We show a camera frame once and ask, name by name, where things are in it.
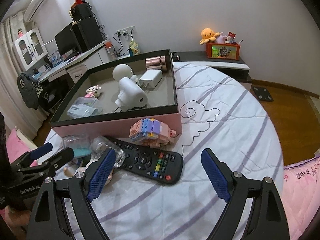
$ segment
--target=black speaker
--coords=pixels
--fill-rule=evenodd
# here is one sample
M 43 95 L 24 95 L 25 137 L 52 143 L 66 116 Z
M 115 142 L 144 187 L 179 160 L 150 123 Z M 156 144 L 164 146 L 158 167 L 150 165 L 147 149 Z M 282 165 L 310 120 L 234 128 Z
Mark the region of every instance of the black speaker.
M 72 26 L 72 31 L 76 37 L 78 47 L 81 52 L 92 49 L 99 43 L 103 42 L 103 38 L 94 17 L 85 18 Z
M 71 15 L 74 22 L 93 17 L 90 4 L 88 2 L 80 3 L 73 7 L 71 9 Z

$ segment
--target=air conditioner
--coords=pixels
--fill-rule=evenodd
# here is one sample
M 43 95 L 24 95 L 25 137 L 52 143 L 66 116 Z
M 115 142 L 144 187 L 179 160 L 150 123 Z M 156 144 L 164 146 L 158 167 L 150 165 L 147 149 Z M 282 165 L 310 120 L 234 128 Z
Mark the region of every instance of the air conditioner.
M 24 13 L 24 21 L 30 22 L 32 21 L 33 16 L 38 12 L 39 8 L 46 2 L 47 0 L 32 0 L 29 4 L 26 12 Z

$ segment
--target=small plastic box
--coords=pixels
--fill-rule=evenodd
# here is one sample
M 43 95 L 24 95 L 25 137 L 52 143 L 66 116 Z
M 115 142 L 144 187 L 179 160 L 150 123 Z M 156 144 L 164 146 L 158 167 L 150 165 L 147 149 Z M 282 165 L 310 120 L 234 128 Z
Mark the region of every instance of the small plastic box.
M 86 134 L 69 135 L 62 138 L 64 148 L 73 149 L 74 158 L 81 158 L 91 154 L 90 139 Z
M 72 118 L 81 118 L 101 114 L 101 107 L 97 98 L 77 98 L 67 111 L 67 115 Z

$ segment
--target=purple plush toy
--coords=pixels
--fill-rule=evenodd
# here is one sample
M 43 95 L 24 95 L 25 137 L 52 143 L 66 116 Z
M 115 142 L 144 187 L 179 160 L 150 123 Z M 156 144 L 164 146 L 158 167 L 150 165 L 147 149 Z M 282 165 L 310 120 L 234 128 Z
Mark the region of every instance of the purple plush toy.
M 223 36 L 223 33 L 220 33 L 220 35 L 218 37 L 216 37 L 216 40 L 214 43 L 222 43 L 223 44 L 223 43 L 225 43 L 226 39 L 227 39 L 227 36 L 226 35 Z

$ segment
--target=blue gripper pad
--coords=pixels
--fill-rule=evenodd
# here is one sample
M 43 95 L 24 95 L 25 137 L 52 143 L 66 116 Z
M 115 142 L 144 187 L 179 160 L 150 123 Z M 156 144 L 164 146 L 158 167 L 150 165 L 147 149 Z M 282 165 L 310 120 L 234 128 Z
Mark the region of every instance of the blue gripper pad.
M 100 196 L 100 193 L 104 187 L 105 182 L 107 181 L 111 170 L 116 162 L 116 152 L 112 149 L 105 156 L 101 165 L 92 176 L 92 179 L 89 182 L 89 191 L 87 194 L 87 199 L 92 202 L 95 198 Z
M 51 151 L 52 151 L 52 144 L 46 143 L 46 144 L 42 145 L 41 147 L 39 147 L 38 149 L 31 151 L 30 152 L 30 159 L 35 161 Z
M 201 164 L 218 197 L 228 203 L 231 197 L 228 190 L 228 182 L 206 150 L 201 153 Z

